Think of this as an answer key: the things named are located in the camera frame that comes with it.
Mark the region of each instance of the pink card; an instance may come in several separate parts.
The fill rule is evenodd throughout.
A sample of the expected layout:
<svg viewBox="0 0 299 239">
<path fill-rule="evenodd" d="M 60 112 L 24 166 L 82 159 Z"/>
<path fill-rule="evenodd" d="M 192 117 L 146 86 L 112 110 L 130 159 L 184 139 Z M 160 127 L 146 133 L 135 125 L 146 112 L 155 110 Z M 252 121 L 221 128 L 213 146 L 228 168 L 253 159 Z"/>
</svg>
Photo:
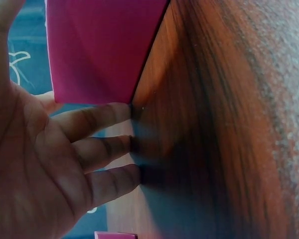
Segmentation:
<svg viewBox="0 0 299 239">
<path fill-rule="evenodd" d="M 129 103 L 168 0 L 47 0 L 57 102 Z"/>
<path fill-rule="evenodd" d="M 95 239 L 137 239 L 135 234 L 95 232 Z"/>
</svg>

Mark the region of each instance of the wooden board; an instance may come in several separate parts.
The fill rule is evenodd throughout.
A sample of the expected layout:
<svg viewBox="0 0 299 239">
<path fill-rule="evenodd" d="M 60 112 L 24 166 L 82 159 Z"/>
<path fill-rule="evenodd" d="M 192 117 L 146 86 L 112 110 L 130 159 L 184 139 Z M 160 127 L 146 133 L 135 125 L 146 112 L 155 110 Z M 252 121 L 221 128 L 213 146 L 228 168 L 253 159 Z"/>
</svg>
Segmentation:
<svg viewBox="0 0 299 239">
<path fill-rule="evenodd" d="M 172 0 L 134 97 L 139 239 L 299 238 L 299 1 Z M 125 157 L 111 166 L 132 159 Z"/>
</svg>

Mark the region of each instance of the white pattern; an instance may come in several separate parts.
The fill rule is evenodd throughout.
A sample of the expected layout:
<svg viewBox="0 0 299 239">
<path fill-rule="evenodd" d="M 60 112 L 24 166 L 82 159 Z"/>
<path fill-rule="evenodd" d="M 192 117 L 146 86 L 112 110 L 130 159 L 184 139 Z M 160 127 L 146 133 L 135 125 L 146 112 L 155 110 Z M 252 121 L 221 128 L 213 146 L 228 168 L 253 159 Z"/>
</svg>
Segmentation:
<svg viewBox="0 0 299 239">
<path fill-rule="evenodd" d="M 16 53 L 10 53 L 9 52 L 9 56 L 17 57 L 18 55 L 24 55 L 24 56 L 12 61 L 12 62 L 9 62 L 9 66 L 15 72 L 16 79 L 17 79 L 17 84 L 20 85 L 21 84 L 21 77 L 20 77 L 20 73 L 18 72 L 18 69 L 16 68 L 15 64 L 20 62 L 20 61 L 30 59 L 31 55 L 26 51 L 19 51 L 19 52 L 16 52 Z"/>
</svg>

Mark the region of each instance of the pink object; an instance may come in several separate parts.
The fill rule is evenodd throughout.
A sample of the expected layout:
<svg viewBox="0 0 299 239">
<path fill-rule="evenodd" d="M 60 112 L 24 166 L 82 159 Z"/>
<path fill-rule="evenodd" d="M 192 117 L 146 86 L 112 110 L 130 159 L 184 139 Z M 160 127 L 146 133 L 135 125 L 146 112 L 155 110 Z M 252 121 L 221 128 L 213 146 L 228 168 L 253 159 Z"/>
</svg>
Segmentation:
<svg viewBox="0 0 299 239">
<path fill-rule="evenodd" d="M 95 232 L 95 239 L 137 239 L 135 234 Z"/>
<path fill-rule="evenodd" d="M 129 103 L 168 0 L 47 0 L 57 102 Z"/>
</svg>

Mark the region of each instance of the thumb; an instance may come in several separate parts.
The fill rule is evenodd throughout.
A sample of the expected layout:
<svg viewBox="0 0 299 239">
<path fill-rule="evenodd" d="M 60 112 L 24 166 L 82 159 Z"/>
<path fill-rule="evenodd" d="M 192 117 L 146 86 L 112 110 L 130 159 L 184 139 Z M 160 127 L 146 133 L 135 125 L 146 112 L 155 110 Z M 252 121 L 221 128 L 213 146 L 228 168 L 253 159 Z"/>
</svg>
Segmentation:
<svg viewBox="0 0 299 239">
<path fill-rule="evenodd" d="M 0 32 L 8 32 L 25 0 L 0 0 Z"/>
</svg>

